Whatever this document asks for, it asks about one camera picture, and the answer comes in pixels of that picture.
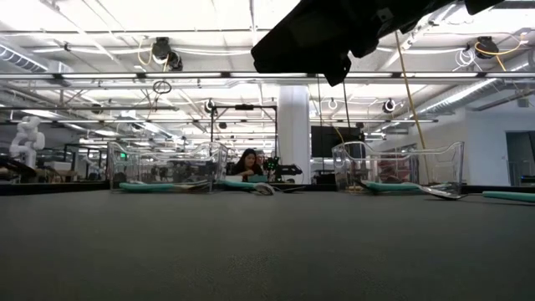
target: person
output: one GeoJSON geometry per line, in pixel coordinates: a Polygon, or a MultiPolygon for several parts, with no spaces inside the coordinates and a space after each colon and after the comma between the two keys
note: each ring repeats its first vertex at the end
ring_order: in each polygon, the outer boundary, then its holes
{"type": "Polygon", "coordinates": [[[257,153],[254,149],[246,149],[240,161],[232,169],[233,176],[263,175],[262,168],[257,164],[257,153]]]}

